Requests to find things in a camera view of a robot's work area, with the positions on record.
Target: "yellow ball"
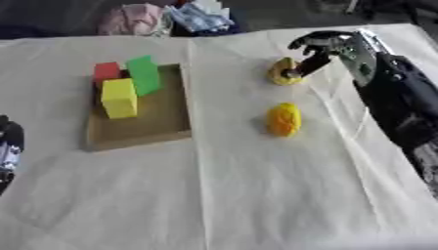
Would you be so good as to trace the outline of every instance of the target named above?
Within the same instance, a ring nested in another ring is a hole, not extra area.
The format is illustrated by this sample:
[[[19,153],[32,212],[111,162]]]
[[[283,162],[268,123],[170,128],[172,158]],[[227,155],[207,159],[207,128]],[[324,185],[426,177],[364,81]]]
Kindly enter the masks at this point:
[[[267,122],[272,134],[287,137],[300,129],[301,112],[295,104],[279,104],[268,111]]]

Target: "yellow sponge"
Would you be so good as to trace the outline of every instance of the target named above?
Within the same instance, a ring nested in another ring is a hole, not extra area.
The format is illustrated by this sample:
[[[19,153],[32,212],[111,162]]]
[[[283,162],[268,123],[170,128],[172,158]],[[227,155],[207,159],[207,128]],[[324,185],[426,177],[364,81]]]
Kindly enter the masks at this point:
[[[279,85],[290,85],[301,82],[301,76],[296,75],[295,77],[286,77],[283,75],[285,69],[296,69],[297,62],[292,58],[283,58],[276,62],[271,69],[268,71],[268,77],[275,83]]]
[[[130,78],[104,81],[101,101],[110,119],[137,116],[137,95]]]

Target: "cloth pile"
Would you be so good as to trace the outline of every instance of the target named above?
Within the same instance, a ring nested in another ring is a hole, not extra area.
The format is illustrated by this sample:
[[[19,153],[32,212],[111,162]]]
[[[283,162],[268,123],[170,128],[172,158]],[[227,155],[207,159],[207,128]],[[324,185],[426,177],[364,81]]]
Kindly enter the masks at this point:
[[[169,36],[173,21],[152,4],[123,5],[112,10],[99,26],[100,35]]]
[[[222,8],[217,1],[194,1],[180,9],[166,6],[165,12],[190,32],[228,30],[235,23],[230,19],[230,9]]]

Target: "yellow cube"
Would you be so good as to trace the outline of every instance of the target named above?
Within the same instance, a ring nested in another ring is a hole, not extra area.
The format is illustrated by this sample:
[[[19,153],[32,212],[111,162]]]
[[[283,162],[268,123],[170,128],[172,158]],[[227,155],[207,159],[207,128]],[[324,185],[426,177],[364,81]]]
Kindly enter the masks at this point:
[[[104,81],[101,102],[109,119],[137,116],[137,95],[130,78]]]

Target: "table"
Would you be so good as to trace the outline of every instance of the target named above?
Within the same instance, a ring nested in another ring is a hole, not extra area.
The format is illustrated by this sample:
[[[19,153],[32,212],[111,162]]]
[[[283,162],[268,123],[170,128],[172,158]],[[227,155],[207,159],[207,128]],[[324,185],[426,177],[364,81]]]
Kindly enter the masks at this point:
[[[437,47],[421,29],[369,28],[438,82]],[[24,126],[27,142],[0,199],[2,248],[438,245],[438,203],[380,132],[340,62],[297,86],[266,80],[275,60],[302,59],[286,45],[311,30],[1,42],[1,111]],[[193,138],[82,150],[94,63],[144,54],[182,65]],[[265,132],[265,112],[281,102],[302,110],[295,137]]]

